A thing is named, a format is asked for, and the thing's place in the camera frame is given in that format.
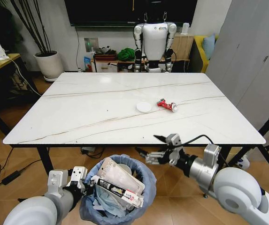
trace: tv screen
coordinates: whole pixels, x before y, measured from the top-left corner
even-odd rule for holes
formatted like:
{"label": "tv screen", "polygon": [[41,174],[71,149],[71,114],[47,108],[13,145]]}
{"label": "tv screen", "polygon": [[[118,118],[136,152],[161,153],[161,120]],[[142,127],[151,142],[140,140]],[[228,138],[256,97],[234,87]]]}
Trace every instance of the tv screen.
{"label": "tv screen", "polygon": [[[167,22],[192,23],[197,0],[169,0]],[[65,0],[71,26],[126,27],[143,23],[146,0]]]}

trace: wooden cabinet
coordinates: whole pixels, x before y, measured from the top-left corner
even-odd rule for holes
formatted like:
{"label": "wooden cabinet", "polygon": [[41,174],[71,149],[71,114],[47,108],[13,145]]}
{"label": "wooden cabinet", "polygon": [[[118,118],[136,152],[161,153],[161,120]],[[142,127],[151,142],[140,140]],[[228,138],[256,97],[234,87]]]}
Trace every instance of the wooden cabinet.
{"label": "wooden cabinet", "polygon": [[177,61],[189,59],[193,39],[193,35],[181,35],[179,33],[175,35],[172,49],[177,55]]}
{"label": "wooden cabinet", "polygon": [[[111,65],[108,65],[108,62],[96,62],[97,71],[102,73],[116,73],[117,72],[117,62],[110,62]],[[92,62],[92,71],[96,72],[95,66]]]}

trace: white wall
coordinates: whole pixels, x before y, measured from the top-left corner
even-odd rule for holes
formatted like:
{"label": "white wall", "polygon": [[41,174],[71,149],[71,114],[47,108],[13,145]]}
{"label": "white wall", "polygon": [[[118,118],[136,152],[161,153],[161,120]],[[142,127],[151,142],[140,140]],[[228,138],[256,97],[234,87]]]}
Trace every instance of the white wall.
{"label": "white wall", "polygon": [[198,0],[189,32],[194,35],[220,33],[230,4],[231,0]]}
{"label": "white wall", "polygon": [[[76,52],[78,46],[75,28],[69,24],[69,18],[65,8],[64,0],[39,1],[41,14],[49,36],[53,50],[61,54],[64,70],[76,70]],[[191,34],[219,33],[224,22],[231,0],[198,0],[192,26]],[[24,38],[23,43],[18,45],[18,52],[27,63],[27,68],[37,71],[38,66],[33,54],[38,49],[26,28],[16,15],[15,10],[8,3],[9,10],[14,14],[19,24],[20,33]],[[85,51],[84,38],[98,38],[99,46],[109,45],[118,52],[129,47],[135,49],[132,28],[78,28],[80,48],[78,54],[78,65],[83,67]]]}

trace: white table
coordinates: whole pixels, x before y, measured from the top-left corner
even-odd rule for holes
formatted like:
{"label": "white table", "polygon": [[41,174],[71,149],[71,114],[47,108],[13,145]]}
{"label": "white table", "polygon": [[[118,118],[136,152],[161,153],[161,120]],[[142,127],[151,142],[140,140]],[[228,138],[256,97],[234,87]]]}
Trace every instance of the white table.
{"label": "white table", "polygon": [[[175,102],[178,111],[158,107],[161,98]],[[136,109],[141,101],[152,105],[151,112]],[[171,133],[179,133],[182,142],[205,134],[224,147],[221,152],[226,156],[231,146],[265,143],[227,97],[199,73],[63,73],[3,142],[37,147],[45,165],[51,162],[47,146],[155,146],[162,143],[153,135]],[[200,138],[190,145],[207,143]]]}

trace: trash can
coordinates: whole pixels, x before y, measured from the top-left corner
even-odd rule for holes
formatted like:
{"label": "trash can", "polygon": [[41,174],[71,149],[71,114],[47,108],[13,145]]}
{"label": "trash can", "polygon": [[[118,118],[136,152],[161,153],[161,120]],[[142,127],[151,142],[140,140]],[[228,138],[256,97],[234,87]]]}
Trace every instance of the trash can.
{"label": "trash can", "polygon": [[[142,162],[130,158],[127,155],[112,155],[110,156],[116,163],[126,164],[130,167],[132,174],[136,172],[137,179],[144,183],[145,189],[142,193],[144,196],[143,207],[134,208],[125,217],[104,217],[97,210],[93,208],[93,201],[95,200],[94,195],[86,196],[81,201],[80,206],[80,217],[83,220],[92,221],[99,225],[129,225],[135,219],[140,218],[147,208],[152,204],[156,195],[156,178],[153,172]],[[98,173],[104,159],[95,165],[90,172],[87,174],[85,182],[88,182],[92,176]]]}

